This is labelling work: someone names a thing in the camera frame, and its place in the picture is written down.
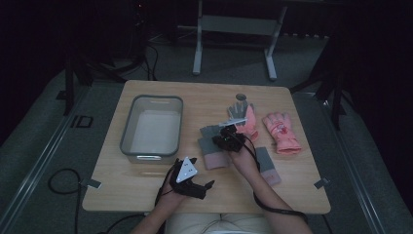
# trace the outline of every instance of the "black device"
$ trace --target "black device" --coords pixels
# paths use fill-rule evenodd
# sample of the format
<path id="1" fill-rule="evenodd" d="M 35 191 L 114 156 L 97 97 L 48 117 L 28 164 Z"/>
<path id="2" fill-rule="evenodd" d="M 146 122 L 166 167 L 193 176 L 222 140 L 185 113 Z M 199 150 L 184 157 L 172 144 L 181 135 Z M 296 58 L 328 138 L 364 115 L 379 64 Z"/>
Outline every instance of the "black device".
<path id="1" fill-rule="evenodd" d="M 197 158 L 192 158 L 190 159 L 190 161 L 192 164 L 195 164 Z M 215 183 L 215 180 L 208 182 L 205 186 L 194 183 L 192 181 L 192 176 L 183 181 L 177 182 L 182 163 L 183 161 L 176 159 L 174 170 L 172 172 L 172 175 L 170 176 L 169 184 L 172 187 L 173 191 L 189 197 L 204 199 L 207 195 L 207 190 L 211 189 L 212 185 Z"/>
<path id="2" fill-rule="evenodd" d="M 235 125 L 225 126 L 219 133 L 219 136 L 212 138 L 214 144 L 223 150 L 240 152 L 245 144 L 245 136 L 237 134 Z"/>

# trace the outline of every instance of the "white cloth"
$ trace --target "white cloth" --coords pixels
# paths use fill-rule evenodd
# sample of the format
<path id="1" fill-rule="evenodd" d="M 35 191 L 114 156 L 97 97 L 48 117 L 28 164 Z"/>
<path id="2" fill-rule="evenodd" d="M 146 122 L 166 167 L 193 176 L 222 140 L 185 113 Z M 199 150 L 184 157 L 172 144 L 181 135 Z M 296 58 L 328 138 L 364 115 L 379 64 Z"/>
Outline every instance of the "white cloth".
<path id="1" fill-rule="evenodd" d="M 173 214 L 166 234 L 271 234 L 262 214 Z"/>

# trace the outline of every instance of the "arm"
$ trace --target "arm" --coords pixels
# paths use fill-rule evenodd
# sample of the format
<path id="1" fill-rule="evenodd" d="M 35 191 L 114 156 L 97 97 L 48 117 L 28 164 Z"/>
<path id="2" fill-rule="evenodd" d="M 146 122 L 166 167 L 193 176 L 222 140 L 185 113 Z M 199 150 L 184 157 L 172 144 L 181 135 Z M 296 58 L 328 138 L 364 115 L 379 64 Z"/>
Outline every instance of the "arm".
<path id="1" fill-rule="evenodd" d="M 155 234 L 162 224 L 176 211 L 186 196 L 177 194 L 169 185 L 169 179 L 163 188 L 163 194 L 154 210 L 146 216 L 131 234 Z"/>
<path id="2" fill-rule="evenodd" d="M 259 173 L 255 161 L 243 147 L 239 153 L 229 152 L 237 170 L 248 181 L 257 198 L 267 207 L 292 210 L 292 208 L 268 185 Z M 275 233 L 312 233 L 307 223 L 296 215 L 277 214 L 264 211 L 264 216 Z"/>

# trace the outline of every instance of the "forearm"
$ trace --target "forearm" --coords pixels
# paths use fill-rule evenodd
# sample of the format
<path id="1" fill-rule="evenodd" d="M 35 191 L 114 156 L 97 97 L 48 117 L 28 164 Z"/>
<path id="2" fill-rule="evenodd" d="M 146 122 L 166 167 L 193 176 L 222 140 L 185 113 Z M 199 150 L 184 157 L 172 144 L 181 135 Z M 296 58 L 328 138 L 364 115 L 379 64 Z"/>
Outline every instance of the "forearm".
<path id="1" fill-rule="evenodd" d="M 246 177 L 248 183 L 251 185 L 255 196 L 265 206 L 292 210 L 292 208 L 268 185 L 265 179 L 260 174 L 251 174 Z M 264 215 L 269 220 L 275 233 L 312 233 L 311 229 L 301 216 L 278 214 L 264 211 Z"/>

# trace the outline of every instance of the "dark background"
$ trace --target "dark background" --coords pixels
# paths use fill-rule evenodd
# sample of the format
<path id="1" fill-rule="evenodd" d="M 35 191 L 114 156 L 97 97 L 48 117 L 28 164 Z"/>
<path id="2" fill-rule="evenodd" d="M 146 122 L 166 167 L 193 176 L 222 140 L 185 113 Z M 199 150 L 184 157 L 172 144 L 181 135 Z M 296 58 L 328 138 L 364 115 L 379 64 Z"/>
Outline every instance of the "dark background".
<path id="1" fill-rule="evenodd" d="M 133 58 L 142 51 L 136 23 L 148 22 L 176 39 L 176 26 L 196 25 L 193 0 L 74 0 L 12 1 L 0 4 L 1 143 L 8 137 L 44 87 L 63 68 L 73 45 L 99 62 Z M 251 1 L 211 1 L 205 11 L 271 18 Z M 390 174 L 410 212 L 413 211 L 412 55 L 410 1 L 305 1 L 289 3 L 284 36 L 296 34 L 331 37 L 332 49 L 323 53 L 318 66 L 335 69 L 340 51 L 349 49 L 353 62 L 345 77 L 345 90 L 372 134 Z"/>

